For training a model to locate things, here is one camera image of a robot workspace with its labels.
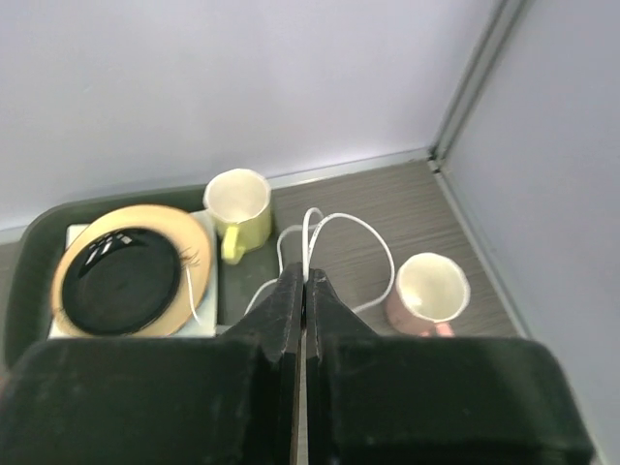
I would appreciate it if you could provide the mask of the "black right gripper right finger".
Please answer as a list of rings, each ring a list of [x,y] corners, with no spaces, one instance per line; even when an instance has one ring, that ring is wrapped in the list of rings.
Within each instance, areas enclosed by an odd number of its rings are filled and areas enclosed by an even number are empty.
[[[588,464],[595,449],[552,353],[526,339],[382,336],[326,274],[306,286],[313,464]]]

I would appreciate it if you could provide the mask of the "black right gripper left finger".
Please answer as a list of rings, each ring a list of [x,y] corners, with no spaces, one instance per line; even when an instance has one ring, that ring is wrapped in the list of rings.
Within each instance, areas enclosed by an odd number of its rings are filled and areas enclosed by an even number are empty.
[[[1,392],[5,464],[289,464],[304,285],[214,338],[55,339]]]

